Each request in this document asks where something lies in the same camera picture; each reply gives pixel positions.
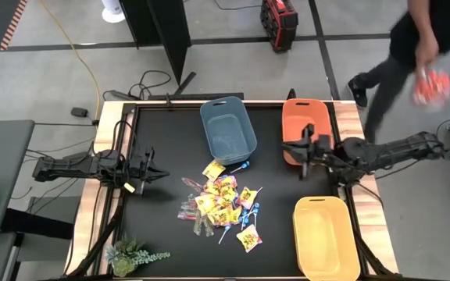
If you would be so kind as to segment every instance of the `gray plastic basket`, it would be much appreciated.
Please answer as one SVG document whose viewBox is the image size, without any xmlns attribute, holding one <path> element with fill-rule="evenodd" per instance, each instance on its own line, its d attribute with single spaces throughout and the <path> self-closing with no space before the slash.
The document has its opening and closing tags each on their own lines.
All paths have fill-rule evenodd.
<svg viewBox="0 0 450 281">
<path fill-rule="evenodd" d="M 201 106 L 201 118 L 211 155 L 221 165 L 242 162 L 256 149 L 255 132 L 240 99 L 208 101 Z"/>
</svg>

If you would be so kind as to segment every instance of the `wooden table frame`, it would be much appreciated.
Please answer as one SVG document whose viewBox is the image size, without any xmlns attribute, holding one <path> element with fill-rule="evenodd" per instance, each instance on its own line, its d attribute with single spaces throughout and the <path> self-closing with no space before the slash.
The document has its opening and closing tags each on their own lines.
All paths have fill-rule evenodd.
<svg viewBox="0 0 450 281">
<path fill-rule="evenodd" d="M 173 104 L 196 104 L 204 103 L 205 101 L 172 101 Z M 245 101 L 247 103 L 284 103 L 284 101 Z M 334 111 L 337 120 L 337 127 L 340 133 L 340 138 L 344 140 L 347 137 L 361 137 L 363 138 L 363 129 L 361 126 L 359 113 L 353 101 L 330 101 L 334 104 Z M 123 107 L 126 103 L 137 103 L 145 105 L 165 105 L 165 101 L 108 101 L 103 105 L 102 116 L 97 130 L 95 139 L 95 151 L 102 151 L 110 149 L 113 142 L 113 128 L 117 121 L 121 119 Z M 127 127 L 124 132 L 124 140 L 121 151 L 126 154 L 127 144 L 130 136 L 130 128 Z M 368 187 L 370 190 L 379 194 L 376 180 L 374 176 L 364 176 L 361 179 L 361 184 Z M 98 195 L 98 203 L 96 209 L 95 199 Z M 77 213 L 77 218 L 74 226 L 74 242 L 73 255 L 70 261 L 70 267 L 67 273 L 72 272 L 83 260 L 88 253 L 90 246 L 92 246 L 98 238 L 98 231 L 102 223 L 102 214 L 105 206 L 106 187 L 99 187 L 97 180 L 86 180 L 83 193 L 81 196 L 80 207 Z M 114 200 L 112 200 L 112 207 L 110 208 L 109 217 L 117 206 L 116 198 L 119 196 L 119 190 L 114 193 Z M 359 228 L 362 238 L 366 241 L 369 248 L 381 260 L 385 267 L 392 272 L 397 272 L 397 264 L 395 255 L 391 246 L 390 236 L 388 233 L 387 223 L 384 217 L 383 209 L 380 202 L 373 197 L 372 194 L 367 193 L 366 190 L 355 187 L 353 189 L 353 201 L 355 202 L 355 210 L 359 220 Z M 112 235 L 107 240 L 105 245 L 112 243 Z M 105 246 L 102 252 L 102 260 L 99 268 L 100 274 L 107 273 L 107 262 L 105 259 Z"/>
</svg>

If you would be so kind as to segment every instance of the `black sneaker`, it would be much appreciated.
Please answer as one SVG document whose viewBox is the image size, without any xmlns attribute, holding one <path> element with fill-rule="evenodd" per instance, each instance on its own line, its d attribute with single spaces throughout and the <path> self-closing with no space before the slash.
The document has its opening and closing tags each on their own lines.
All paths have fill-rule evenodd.
<svg viewBox="0 0 450 281">
<path fill-rule="evenodd" d="M 347 87 L 350 90 L 350 92 L 352 93 L 357 106 L 359 106 L 361 108 L 367 107 L 366 89 L 358 88 L 357 85 L 355 85 L 355 83 L 353 82 L 353 79 L 348 82 Z"/>
</svg>

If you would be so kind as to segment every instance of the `candy wrapper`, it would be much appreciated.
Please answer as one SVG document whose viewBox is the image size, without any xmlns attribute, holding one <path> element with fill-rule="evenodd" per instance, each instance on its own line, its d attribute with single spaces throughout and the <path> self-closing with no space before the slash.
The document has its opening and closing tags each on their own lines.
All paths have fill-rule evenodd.
<svg viewBox="0 0 450 281">
<path fill-rule="evenodd" d="M 229 210 L 221 209 L 212 213 L 210 216 L 212 217 L 212 222 L 215 226 L 229 226 L 230 218 L 229 218 Z"/>
<path fill-rule="evenodd" d="M 208 215 L 205 215 L 202 217 L 203 223 L 204 223 L 204 230 L 206 231 L 206 237 L 210 237 L 215 235 L 213 232 L 213 223 L 209 219 Z"/>
<path fill-rule="evenodd" d="M 230 202 L 223 199 L 223 197 L 216 196 L 215 200 L 216 200 L 216 206 L 219 208 L 225 208 L 230 205 Z"/>
<path fill-rule="evenodd" d="M 235 180 L 235 176 L 225 176 L 224 178 L 217 180 L 221 186 L 224 187 L 232 187 L 235 188 L 238 185 L 238 182 Z"/>
<path fill-rule="evenodd" d="M 244 187 L 244 190 L 242 190 L 241 195 L 237 199 L 237 203 L 249 210 L 253 206 L 257 193 L 258 191 L 256 190 L 249 190 L 247 187 Z"/>
<path fill-rule="evenodd" d="M 195 222 L 194 222 L 194 233 L 197 236 L 201 235 L 201 223 L 202 223 L 201 211 L 197 210 L 197 214 L 195 215 Z"/>
<path fill-rule="evenodd" d="M 262 243 L 262 239 L 259 237 L 258 232 L 254 225 L 248 226 L 244 231 L 237 235 L 237 238 L 241 241 L 246 253 L 249 253 L 256 245 Z"/>
<path fill-rule="evenodd" d="M 202 192 L 204 188 L 202 188 L 202 185 L 199 183 L 196 183 L 194 180 L 188 179 L 188 178 L 181 178 L 181 180 L 187 185 L 188 187 L 192 187 L 197 192 Z"/>
<path fill-rule="evenodd" d="M 216 182 L 209 180 L 205 186 L 205 192 L 220 195 L 220 185 Z"/>
<path fill-rule="evenodd" d="M 227 210 L 230 223 L 234 225 L 239 224 L 239 217 L 241 216 L 242 207 L 236 208 L 234 210 L 231 206 L 229 206 Z"/>
<path fill-rule="evenodd" d="M 179 211 L 177 218 L 183 219 L 183 220 L 195 220 L 196 216 L 197 216 L 197 211 L 195 211 L 195 212 Z"/>
<path fill-rule="evenodd" d="M 216 207 L 216 200 L 214 194 L 201 195 L 195 198 L 197 208 L 202 215 L 208 214 Z"/>
<path fill-rule="evenodd" d="M 222 187 L 220 189 L 221 198 L 223 198 L 229 204 L 232 203 L 232 201 L 235 199 L 236 195 L 237 195 L 237 193 L 235 192 L 235 189 L 232 186 Z"/>
<path fill-rule="evenodd" d="M 438 69 L 422 69 L 412 99 L 417 105 L 436 111 L 450 98 L 450 76 Z"/>
<path fill-rule="evenodd" d="M 202 174 L 214 182 L 224 170 L 225 167 L 220 165 L 216 160 L 213 160 L 211 163 L 209 163 L 206 169 L 204 169 Z"/>
</svg>

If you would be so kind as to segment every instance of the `potted succulent plant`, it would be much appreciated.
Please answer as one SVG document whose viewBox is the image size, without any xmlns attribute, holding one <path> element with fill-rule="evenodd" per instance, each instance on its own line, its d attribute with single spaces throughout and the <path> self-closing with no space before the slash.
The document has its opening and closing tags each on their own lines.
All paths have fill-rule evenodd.
<svg viewBox="0 0 450 281">
<path fill-rule="evenodd" d="M 135 239 L 126 238 L 116 242 L 114 246 L 109 245 L 107 262 L 112 265 L 115 276 L 124 277 L 139 265 L 170 257 L 170 253 L 149 254 L 146 250 L 142 250 L 143 245 Z"/>
</svg>

